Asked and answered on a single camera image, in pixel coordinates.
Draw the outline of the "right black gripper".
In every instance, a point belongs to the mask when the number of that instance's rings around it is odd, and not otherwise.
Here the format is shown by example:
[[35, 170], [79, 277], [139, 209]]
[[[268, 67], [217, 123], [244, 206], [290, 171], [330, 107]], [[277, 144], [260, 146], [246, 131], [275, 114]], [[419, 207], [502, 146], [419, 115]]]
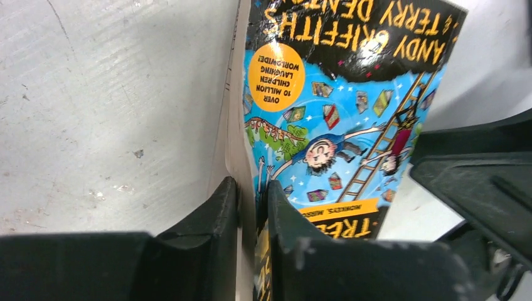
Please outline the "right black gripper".
[[478, 296], [510, 300], [531, 270], [531, 111], [422, 133], [410, 177], [462, 217], [440, 241]]

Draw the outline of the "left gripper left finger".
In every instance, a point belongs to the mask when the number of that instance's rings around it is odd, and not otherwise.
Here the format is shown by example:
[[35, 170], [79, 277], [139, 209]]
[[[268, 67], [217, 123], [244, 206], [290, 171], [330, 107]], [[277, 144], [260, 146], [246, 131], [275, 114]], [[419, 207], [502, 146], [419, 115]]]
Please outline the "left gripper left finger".
[[2, 300], [234, 300], [237, 184], [157, 236], [55, 233], [1, 238]]

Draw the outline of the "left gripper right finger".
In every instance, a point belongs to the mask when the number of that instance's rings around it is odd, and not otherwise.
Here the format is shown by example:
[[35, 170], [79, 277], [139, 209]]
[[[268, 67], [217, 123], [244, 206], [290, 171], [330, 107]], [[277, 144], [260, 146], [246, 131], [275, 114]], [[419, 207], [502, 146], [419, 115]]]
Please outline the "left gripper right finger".
[[463, 259], [443, 243], [333, 239], [269, 184], [274, 300], [475, 300]]

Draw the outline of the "black blue treehouse book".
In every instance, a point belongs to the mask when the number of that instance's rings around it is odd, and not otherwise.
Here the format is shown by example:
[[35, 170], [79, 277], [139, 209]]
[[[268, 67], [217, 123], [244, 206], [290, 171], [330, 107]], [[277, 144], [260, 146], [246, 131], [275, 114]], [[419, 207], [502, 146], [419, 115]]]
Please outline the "black blue treehouse book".
[[334, 239], [375, 239], [467, 10], [451, 1], [240, 1], [226, 166], [247, 300], [272, 300], [267, 188]]

